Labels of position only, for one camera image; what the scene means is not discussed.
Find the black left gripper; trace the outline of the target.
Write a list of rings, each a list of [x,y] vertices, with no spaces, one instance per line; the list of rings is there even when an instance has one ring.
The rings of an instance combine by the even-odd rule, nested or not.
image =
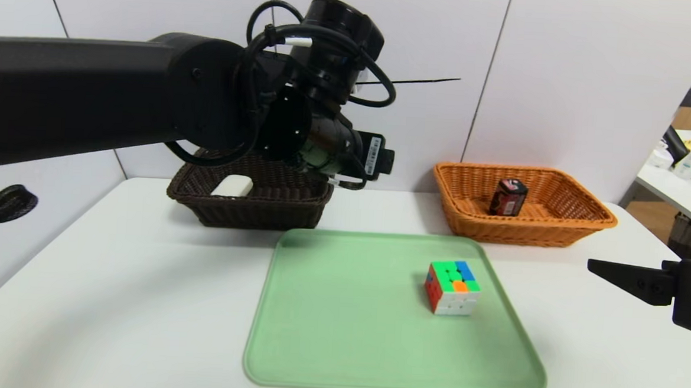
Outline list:
[[[384,136],[369,131],[351,132],[350,177],[377,180],[380,174],[391,174],[396,151],[384,149]]]

